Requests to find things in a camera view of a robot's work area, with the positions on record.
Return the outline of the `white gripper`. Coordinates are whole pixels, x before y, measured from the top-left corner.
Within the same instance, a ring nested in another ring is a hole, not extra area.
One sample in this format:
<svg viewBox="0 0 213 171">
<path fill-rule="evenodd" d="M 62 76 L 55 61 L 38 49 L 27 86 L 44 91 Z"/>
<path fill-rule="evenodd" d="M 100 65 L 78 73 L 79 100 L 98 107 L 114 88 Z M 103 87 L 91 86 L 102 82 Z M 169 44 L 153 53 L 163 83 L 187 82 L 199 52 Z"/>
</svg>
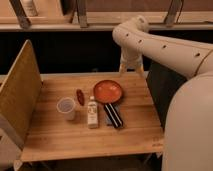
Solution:
<svg viewBox="0 0 213 171">
<path fill-rule="evenodd" d="M 127 48 L 122 48 L 119 74 L 124 74 L 127 69 L 136 70 L 136 73 L 138 73 L 140 77 L 145 77 L 142 54 Z"/>
</svg>

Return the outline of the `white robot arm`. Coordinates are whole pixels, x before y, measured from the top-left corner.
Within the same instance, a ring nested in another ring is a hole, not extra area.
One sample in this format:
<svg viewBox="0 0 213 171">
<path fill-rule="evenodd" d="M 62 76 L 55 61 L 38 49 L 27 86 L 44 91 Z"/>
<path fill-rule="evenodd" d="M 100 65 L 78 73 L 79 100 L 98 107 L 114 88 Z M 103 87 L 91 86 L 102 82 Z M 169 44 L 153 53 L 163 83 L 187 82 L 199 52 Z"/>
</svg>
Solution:
<svg viewBox="0 0 213 171">
<path fill-rule="evenodd" d="M 213 44 L 153 35 L 143 16 L 117 25 L 121 73 L 146 56 L 185 76 L 166 117 L 161 171 L 213 171 Z"/>
</svg>

